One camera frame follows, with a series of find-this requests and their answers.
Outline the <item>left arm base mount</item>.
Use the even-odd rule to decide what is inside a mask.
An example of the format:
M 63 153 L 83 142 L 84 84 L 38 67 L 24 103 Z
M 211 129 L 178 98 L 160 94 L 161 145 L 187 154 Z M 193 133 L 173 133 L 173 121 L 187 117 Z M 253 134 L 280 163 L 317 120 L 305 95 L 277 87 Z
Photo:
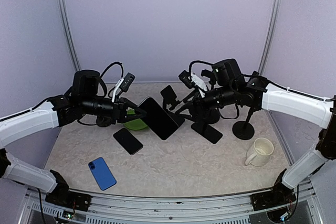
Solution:
M 57 185 L 52 192 L 47 193 L 45 201 L 57 206 L 87 212 L 91 196 L 69 190 L 67 182 L 57 171 L 50 170 L 50 172 L 54 175 Z

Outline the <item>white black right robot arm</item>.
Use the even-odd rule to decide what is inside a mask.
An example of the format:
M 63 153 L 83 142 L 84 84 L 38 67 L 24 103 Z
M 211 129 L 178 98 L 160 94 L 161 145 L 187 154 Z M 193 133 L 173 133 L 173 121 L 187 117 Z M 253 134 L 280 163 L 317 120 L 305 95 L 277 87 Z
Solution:
M 212 69 L 203 70 L 201 75 L 210 79 L 211 88 L 191 69 L 179 74 L 179 79 L 194 92 L 184 98 L 184 105 L 175 112 L 176 115 L 204 123 L 211 110 L 232 104 L 247 106 L 246 120 L 233 126 L 234 135 L 241 140 L 253 137 L 254 128 L 249 120 L 259 110 L 291 115 L 321 128 L 317 145 L 278 176 L 268 194 L 273 205 L 281 204 L 304 179 L 327 161 L 335 159 L 335 98 L 317 97 L 285 88 L 257 71 L 251 75 L 243 74 L 235 59 L 225 59 L 210 66 Z

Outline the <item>black phone teal case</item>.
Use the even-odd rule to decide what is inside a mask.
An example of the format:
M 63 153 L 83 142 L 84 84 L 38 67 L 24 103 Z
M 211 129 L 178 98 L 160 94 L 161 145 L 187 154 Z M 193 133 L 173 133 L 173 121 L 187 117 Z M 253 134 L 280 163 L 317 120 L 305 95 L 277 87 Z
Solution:
M 167 140 L 178 129 L 178 124 L 152 97 L 144 99 L 139 108 L 146 112 L 146 116 L 141 120 L 161 140 Z

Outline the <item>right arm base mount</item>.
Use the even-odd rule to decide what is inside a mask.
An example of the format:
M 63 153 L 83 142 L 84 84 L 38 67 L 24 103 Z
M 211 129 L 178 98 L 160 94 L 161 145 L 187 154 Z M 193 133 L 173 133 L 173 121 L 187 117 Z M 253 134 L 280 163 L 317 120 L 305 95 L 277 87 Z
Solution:
M 277 207 L 297 200 L 294 189 L 289 189 L 282 183 L 285 171 L 286 169 L 279 174 L 270 191 L 255 193 L 250 196 L 254 211 Z

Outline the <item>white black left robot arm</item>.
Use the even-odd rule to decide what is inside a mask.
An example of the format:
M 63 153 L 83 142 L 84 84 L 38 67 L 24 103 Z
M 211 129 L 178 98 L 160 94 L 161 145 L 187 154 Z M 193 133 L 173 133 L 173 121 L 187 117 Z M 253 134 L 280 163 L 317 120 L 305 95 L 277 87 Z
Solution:
M 63 127 L 85 115 L 97 117 L 98 124 L 125 123 L 146 116 L 146 112 L 127 98 L 114 93 L 98 95 L 98 86 L 107 92 L 99 72 L 81 70 L 74 75 L 65 94 L 46 98 L 35 107 L 1 118 L 1 178 L 38 188 L 66 206 L 73 201 L 67 182 L 56 171 L 40 169 L 9 153 L 6 146 L 43 130 Z

